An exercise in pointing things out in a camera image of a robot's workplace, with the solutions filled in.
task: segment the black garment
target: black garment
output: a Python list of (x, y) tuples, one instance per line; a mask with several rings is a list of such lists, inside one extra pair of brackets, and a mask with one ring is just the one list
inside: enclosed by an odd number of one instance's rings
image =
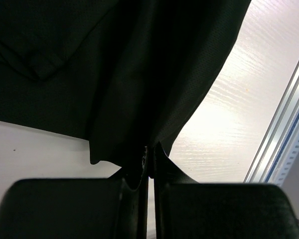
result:
[(249, 0), (0, 0), (0, 120), (90, 141), (91, 163), (167, 151)]

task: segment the white wood grain surface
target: white wood grain surface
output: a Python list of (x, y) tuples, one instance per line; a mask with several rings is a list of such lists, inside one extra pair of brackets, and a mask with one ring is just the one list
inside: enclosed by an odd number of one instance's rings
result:
[[(299, 0), (252, 0), (238, 40), (171, 159), (200, 182), (242, 182), (299, 59)], [(108, 177), (88, 142), (0, 122), (0, 199), (26, 177)], [(148, 235), (154, 238), (152, 180)]]

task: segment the black plastic part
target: black plastic part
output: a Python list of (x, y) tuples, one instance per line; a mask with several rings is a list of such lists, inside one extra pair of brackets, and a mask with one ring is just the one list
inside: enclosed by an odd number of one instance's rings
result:
[(20, 180), (0, 204), (0, 239), (144, 239), (146, 169), (147, 150), (109, 179)]
[(282, 192), (269, 184), (198, 184), (154, 152), (158, 239), (299, 239), (299, 226)]
[(279, 187), (199, 184), (160, 144), (109, 179), (16, 182), (0, 205), (0, 238), (145, 239), (149, 174), (158, 239), (299, 239)]

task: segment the black fabric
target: black fabric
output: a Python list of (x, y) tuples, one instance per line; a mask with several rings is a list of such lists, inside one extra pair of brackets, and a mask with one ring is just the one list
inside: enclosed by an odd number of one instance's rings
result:
[(90, 141), (117, 165), (167, 151), (249, 0), (0, 0), (0, 120)]

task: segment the white surface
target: white surface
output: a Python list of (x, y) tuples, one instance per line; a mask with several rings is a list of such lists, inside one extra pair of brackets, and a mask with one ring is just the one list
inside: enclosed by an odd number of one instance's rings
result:
[(252, 0), (220, 75), (171, 159), (200, 182), (242, 182), (299, 60), (299, 0)]
[(0, 122), (0, 199), (15, 181), (31, 177), (109, 177), (119, 167), (90, 164), (88, 141)]
[(284, 144), (288, 140), (287, 135), (295, 133), (293, 125), (299, 124), (298, 117), (299, 62), (257, 151), (245, 182), (268, 182), (267, 178), (271, 176), (271, 170), (275, 167), (277, 160), (281, 160), (281, 153), (285, 150)]
[[(243, 181), (298, 60), (299, 0), (253, 0), (233, 51), (171, 159), (198, 181)], [(0, 198), (24, 177), (107, 177), (117, 169), (90, 165), (84, 140), (0, 122)]]

